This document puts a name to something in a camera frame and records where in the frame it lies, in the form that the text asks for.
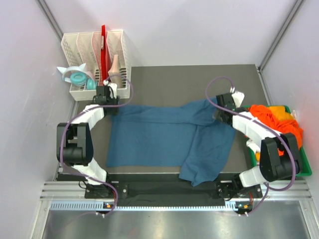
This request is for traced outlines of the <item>blue t shirt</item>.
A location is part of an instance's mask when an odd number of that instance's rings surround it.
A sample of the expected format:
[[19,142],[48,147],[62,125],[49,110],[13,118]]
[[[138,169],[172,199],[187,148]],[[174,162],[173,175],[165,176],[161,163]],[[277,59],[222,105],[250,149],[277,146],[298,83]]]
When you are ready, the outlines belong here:
[[235,138],[231,126],[213,118],[215,103],[121,107],[112,117],[107,167],[180,167],[180,179],[193,186],[215,180]]

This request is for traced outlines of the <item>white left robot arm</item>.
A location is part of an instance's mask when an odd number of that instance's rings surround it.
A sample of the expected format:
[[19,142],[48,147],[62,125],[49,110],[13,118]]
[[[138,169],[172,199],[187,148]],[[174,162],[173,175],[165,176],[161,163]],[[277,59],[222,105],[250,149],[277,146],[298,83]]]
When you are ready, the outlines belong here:
[[118,86],[107,82],[96,88],[96,95],[79,117],[72,123],[59,123],[57,126],[56,155],[59,162],[77,170],[89,184],[96,185],[96,192],[101,197],[109,197],[113,185],[107,182],[107,171],[94,159],[94,147],[91,129],[107,115],[118,112]]

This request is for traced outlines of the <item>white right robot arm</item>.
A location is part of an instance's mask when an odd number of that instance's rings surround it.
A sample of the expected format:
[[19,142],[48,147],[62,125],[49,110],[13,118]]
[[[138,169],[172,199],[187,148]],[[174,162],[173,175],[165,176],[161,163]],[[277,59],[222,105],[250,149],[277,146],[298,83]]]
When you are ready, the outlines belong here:
[[295,178],[303,169],[303,162],[296,137],[282,133],[263,124],[247,108],[241,107],[242,92],[216,96],[215,118],[248,137],[249,142],[260,150],[259,165],[238,174],[233,179],[233,192],[238,197],[246,196],[251,187],[285,179]]

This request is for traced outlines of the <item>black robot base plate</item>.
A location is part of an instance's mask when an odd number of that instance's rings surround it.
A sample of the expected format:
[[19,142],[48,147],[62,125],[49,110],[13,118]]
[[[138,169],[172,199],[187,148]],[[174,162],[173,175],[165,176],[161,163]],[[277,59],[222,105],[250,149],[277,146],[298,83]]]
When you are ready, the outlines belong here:
[[233,174],[220,174],[214,181],[192,186],[177,174],[110,174],[105,185],[79,182],[86,199],[117,199],[118,206],[221,206],[232,199],[262,198],[260,186],[240,191],[231,182]]

